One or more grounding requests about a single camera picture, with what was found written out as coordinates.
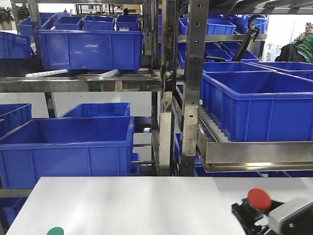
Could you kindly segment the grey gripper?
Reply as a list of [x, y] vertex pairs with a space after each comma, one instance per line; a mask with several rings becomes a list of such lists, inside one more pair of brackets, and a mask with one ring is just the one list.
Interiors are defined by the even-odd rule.
[[268, 225], [255, 223], [266, 211], [253, 208], [247, 198], [231, 205], [232, 214], [241, 224], [246, 235], [265, 235], [272, 229], [278, 235], [311, 235], [313, 233], [313, 201], [296, 197], [288, 202], [272, 200], [268, 209]]

